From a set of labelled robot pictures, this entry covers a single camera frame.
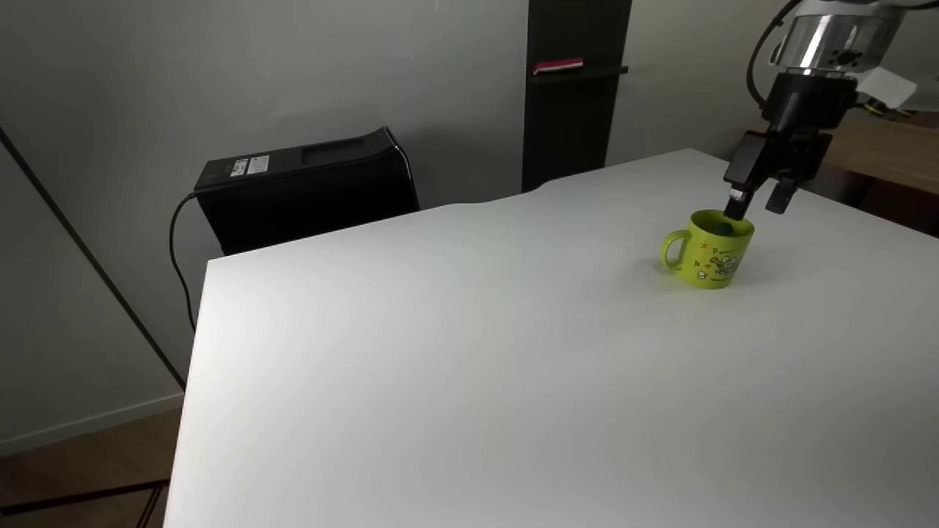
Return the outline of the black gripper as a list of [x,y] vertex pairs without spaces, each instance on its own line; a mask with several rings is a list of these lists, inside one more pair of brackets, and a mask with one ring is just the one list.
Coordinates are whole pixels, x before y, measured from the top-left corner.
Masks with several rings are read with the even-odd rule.
[[765,178],[780,178],[765,207],[783,215],[795,191],[815,174],[830,143],[830,133],[843,124],[856,100],[856,81],[845,75],[780,72],[764,105],[764,133],[745,133],[730,156],[724,182],[730,197],[743,201],[743,216]]

